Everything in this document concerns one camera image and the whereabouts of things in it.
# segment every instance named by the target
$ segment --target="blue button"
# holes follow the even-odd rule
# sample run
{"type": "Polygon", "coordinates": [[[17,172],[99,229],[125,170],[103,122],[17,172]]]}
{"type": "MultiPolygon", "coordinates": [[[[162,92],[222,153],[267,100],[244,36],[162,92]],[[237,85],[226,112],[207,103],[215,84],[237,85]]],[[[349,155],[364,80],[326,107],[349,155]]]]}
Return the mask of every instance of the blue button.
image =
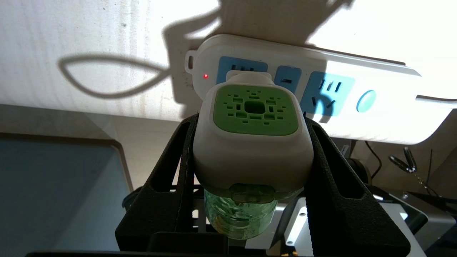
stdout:
{"type": "Polygon", "coordinates": [[[376,100],[376,92],[374,90],[370,90],[365,92],[357,103],[357,111],[358,112],[366,112],[368,111],[371,106],[373,106],[374,101],[376,100]]]}

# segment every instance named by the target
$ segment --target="green vent panel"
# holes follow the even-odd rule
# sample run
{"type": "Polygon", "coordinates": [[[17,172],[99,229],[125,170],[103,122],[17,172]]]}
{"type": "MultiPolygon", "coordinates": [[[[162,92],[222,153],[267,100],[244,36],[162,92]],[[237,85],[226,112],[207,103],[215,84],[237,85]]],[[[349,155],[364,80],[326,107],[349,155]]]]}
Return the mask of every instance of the green vent panel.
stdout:
{"type": "Polygon", "coordinates": [[[213,120],[227,132],[285,136],[298,129],[290,96],[281,89],[227,85],[219,89],[213,120]]]}

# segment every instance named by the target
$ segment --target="power strip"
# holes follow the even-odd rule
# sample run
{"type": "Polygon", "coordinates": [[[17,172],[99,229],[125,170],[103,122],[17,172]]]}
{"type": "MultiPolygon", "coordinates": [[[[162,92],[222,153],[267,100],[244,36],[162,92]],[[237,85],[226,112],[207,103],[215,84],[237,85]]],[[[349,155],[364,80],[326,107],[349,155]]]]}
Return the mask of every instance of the power strip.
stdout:
{"type": "Polygon", "coordinates": [[[330,136],[415,144],[442,122],[416,134],[388,127],[394,122],[420,126],[411,114],[427,109],[415,100],[421,76],[400,64],[221,34],[188,51],[185,69],[201,99],[225,82],[230,70],[268,72],[330,136]]]}

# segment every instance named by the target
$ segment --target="blue outlet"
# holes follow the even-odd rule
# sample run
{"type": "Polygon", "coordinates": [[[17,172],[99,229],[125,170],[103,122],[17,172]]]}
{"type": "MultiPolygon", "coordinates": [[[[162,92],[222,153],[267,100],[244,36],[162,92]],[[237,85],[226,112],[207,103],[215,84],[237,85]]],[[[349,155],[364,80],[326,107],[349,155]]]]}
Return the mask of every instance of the blue outlet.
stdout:
{"type": "Polygon", "coordinates": [[[216,78],[216,84],[225,82],[227,72],[229,72],[230,70],[266,72],[267,69],[268,65],[263,62],[223,56],[221,57],[221,59],[219,59],[219,69],[218,77],[216,78]]]}
{"type": "Polygon", "coordinates": [[[276,70],[274,82],[275,85],[282,86],[290,92],[295,93],[301,75],[302,70],[300,68],[279,66],[276,70]]]}
{"type": "Polygon", "coordinates": [[[355,83],[354,78],[315,71],[300,102],[302,111],[338,116],[355,83]]]}

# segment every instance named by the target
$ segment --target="power cord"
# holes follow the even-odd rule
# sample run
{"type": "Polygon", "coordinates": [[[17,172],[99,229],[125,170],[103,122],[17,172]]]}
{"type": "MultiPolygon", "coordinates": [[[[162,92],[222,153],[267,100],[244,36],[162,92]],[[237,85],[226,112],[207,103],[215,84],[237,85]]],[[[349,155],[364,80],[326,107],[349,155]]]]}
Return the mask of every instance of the power cord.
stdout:
{"type": "Polygon", "coordinates": [[[437,194],[436,191],[433,190],[433,188],[431,188],[431,187],[429,186],[429,184],[428,184],[428,182],[429,182],[429,180],[430,180],[431,156],[432,156],[432,154],[433,154],[433,149],[430,149],[429,171],[428,171],[428,173],[427,173],[427,181],[425,182],[425,189],[427,190],[427,193],[428,193],[429,195],[432,195],[432,194],[430,193],[430,191],[429,191],[429,190],[431,190],[436,196],[441,197],[441,195],[437,194]]]}
{"type": "Polygon", "coordinates": [[[372,175],[372,179],[376,176],[376,174],[381,170],[381,167],[383,166],[383,162],[381,161],[381,158],[373,151],[371,146],[368,144],[368,141],[365,141],[365,144],[367,145],[368,149],[370,149],[371,153],[376,157],[377,161],[379,161],[379,166],[376,169],[376,171],[372,175]]]}

